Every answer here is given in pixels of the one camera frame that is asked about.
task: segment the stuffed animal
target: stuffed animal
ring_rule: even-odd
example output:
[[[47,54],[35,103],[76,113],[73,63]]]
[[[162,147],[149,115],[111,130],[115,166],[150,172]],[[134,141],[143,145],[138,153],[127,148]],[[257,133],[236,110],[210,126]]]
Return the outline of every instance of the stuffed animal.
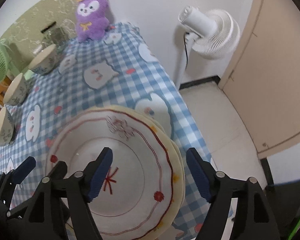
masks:
[[[108,6],[108,0],[79,0],[75,13],[77,18],[75,29],[79,42],[88,38],[102,39],[109,25],[109,20],[105,17]]]

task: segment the blue gripper pad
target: blue gripper pad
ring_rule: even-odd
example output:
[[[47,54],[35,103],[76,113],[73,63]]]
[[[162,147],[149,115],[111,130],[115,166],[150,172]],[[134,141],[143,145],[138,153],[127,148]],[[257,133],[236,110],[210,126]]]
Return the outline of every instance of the blue gripper pad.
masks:
[[[113,160],[112,150],[110,148],[104,148],[100,153],[100,155],[98,156],[98,158],[96,159],[96,161],[98,161],[98,159],[102,157],[103,160],[100,163],[97,170],[95,171],[90,181],[90,191],[87,194],[89,201],[92,201],[94,198],[96,198],[99,195],[100,189],[108,174],[110,165]]]
[[[21,184],[21,182],[28,176],[28,174],[35,168],[35,158],[29,156],[18,168],[13,172],[12,183]]]
[[[190,148],[186,152],[186,161],[201,197],[210,202],[212,198],[210,192],[210,182],[207,175],[204,173],[200,164],[196,160],[195,155],[199,156],[198,152],[194,148]]]

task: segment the white plate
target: white plate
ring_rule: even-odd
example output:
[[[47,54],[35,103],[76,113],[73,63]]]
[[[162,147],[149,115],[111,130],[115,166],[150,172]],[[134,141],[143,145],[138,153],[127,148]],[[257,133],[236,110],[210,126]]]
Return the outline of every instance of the white plate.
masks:
[[[114,159],[99,196],[89,204],[93,218],[105,240],[141,238],[158,227],[172,202],[180,206],[182,198],[173,196],[167,147],[144,122],[110,109],[85,111],[56,137],[46,173],[55,165],[50,160],[62,160],[70,176],[95,160],[103,147],[112,149]]]

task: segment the bowl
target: bowl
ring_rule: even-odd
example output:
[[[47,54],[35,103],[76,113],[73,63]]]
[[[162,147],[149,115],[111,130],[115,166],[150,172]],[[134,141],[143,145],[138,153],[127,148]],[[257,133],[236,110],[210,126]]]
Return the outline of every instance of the bowl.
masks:
[[[11,143],[14,134],[14,121],[7,108],[4,107],[0,110],[0,146]]]
[[[47,74],[53,70],[57,61],[57,46],[52,44],[41,51],[28,65],[28,69],[36,74]]]
[[[11,106],[20,105],[26,98],[28,86],[23,74],[20,73],[8,87],[3,103]]]

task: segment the green wallpaper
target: green wallpaper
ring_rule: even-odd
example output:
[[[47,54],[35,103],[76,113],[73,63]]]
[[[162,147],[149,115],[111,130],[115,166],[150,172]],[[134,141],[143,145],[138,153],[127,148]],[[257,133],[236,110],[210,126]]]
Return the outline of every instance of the green wallpaper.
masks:
[[[9,52],[16,66],[21,70],[33,59],[32,51],[38,47],[43,35],[40,31],[56,21],[69,35],[76,36],[76,0],[41,0],[21,15],[2,35],[9,42]]]

